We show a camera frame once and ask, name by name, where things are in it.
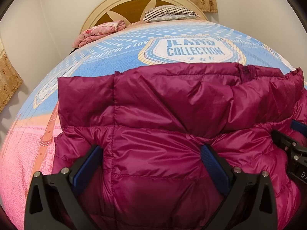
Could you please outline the magenta quilted down jacket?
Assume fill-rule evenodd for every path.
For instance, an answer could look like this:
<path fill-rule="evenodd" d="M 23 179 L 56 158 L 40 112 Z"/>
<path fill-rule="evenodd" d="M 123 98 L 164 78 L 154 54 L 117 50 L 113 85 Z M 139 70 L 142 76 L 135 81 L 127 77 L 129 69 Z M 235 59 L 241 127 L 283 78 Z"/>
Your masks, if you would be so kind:
<path fill-rule="evenodd" d="M 93 146 L 104 153 L 79 202 L 99 229 L 200 229 L 223 196 L 200 159 L 210 144 L 233 167 L 267 171 L 278 228 L 304 199 L 286 174 L 279 130 L 302 144 L 306 122 L 301 69 L 238 63 L 173 63 L 100 77 L 61 77 L 53 172 Z"/>

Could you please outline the blue pink printed bedspread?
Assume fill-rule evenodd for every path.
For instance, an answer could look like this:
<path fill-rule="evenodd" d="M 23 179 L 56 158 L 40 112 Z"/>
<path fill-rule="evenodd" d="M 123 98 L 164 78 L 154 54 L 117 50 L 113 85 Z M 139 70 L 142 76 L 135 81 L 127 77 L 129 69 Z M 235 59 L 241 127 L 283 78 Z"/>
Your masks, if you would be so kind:
<path fill-rule="evenodd" d="M 100 77 L 158 64 L 238 63 L 295 71 L 262 42 L 201 20 L 131 26 L 92 42 L 62 60 L 36 87 L 12 124 L 1 150 L 1 198 L 17 229 L 23 229 L 30 176 L 53 172 L 61 77 Z"/>

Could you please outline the beige side curtain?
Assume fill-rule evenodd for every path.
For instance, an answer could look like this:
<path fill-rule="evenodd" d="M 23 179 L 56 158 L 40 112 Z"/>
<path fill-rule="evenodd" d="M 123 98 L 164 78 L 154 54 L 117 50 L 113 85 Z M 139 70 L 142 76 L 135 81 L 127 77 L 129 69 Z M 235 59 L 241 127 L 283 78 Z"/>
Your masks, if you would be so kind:
<path fill-rule="evenodd" d="M 12 66 L 2 42 L 0 43 L 0 51 L 0 112 L 2 112 L 23 80 Z"/>

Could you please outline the folded pink floral blanket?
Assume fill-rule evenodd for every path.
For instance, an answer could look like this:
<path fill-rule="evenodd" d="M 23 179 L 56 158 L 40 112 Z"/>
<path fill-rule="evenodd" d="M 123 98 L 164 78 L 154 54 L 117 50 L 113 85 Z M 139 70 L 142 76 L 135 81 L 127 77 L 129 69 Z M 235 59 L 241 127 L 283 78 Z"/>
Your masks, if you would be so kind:
<path fill-rule="evenodd" d="M 81 48 L 91 42 L 126 28 L 123 20 L 106 22 L 83 31 L 74 41 L 72 48 Z"/>

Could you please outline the striped pillow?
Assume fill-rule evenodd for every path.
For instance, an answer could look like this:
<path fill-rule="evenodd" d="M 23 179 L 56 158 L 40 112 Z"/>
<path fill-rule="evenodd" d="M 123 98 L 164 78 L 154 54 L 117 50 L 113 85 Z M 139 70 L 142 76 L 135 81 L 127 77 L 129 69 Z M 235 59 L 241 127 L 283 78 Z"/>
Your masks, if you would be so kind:
<path fill-rule="evenodd" d="M 176 20 L 179 18 L 200 18 L 200 16 L 193 10 L 184 6 L 175 5 L 163 5 L 159 7 L 152 8 L 145 12 L 143 21 L 154 22 L 159 20 Z"/>

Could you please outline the cream wooden headboard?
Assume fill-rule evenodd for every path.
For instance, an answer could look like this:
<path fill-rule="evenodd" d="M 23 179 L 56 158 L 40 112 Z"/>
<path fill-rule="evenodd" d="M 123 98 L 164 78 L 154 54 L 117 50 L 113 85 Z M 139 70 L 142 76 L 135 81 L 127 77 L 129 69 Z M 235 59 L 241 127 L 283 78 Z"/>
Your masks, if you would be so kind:
<path fill-rule="evenodd" d="M 197 13 L 200 19 L 207 19 L 201 9 L 190 0 L 105 0 L 89 14 L 80 31 L 116 20 L 123 20 L 126 25 L 136 23 L 142 21 L 145 12 L 163 5 L 184 6 Z"/>

